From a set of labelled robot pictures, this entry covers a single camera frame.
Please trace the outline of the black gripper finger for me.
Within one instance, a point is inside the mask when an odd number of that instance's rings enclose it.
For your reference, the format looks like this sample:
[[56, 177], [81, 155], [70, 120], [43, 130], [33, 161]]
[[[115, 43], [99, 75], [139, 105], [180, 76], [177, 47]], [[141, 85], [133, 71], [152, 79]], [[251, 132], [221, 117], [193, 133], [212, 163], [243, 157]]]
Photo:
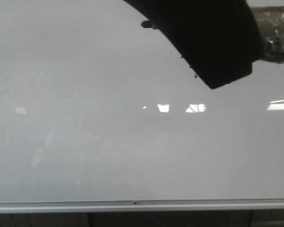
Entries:
[[265, 55], [244, 0], [130, 0], [211, 89], [248, 76]]

